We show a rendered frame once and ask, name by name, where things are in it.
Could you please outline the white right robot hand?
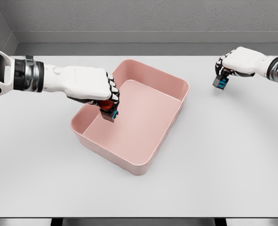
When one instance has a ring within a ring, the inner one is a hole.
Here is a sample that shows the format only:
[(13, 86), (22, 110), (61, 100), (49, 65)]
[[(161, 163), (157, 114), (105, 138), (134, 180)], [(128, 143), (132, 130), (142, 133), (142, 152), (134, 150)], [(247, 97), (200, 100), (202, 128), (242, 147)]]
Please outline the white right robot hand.
[(240, 77), (253, 77), (255, 74), (263, 75), (266, 72), (260, 64), (267, 57), (258, 51), (237, 47), (222, 55), (215, 63), (215, 73), (221, 76), (222, 70), (230, 72), (231, 75)]

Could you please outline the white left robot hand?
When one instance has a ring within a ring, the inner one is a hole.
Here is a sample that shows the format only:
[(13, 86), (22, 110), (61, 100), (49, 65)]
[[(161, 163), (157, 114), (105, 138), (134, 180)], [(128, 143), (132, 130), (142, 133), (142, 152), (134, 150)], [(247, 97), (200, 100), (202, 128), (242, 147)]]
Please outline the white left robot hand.
[(98, 101), (119, 102), (119, 89), (113, 75), (103, 68), (76, 66), (65, 67), (64, 93), (68, 98), (97, 105)]

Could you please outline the pink plastic basket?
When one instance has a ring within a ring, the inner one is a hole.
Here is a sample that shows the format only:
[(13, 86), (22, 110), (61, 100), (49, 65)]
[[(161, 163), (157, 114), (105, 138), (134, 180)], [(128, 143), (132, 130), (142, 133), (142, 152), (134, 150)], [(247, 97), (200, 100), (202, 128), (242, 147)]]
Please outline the pink plastic basket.
[(83, 105), (71, 120), (80, 143), (134, 175), (148, 170), (179, 115), (187, 81), (127, 59), (113, 71), (120, 91), (118, 115), (104, 119), (98, 108)]

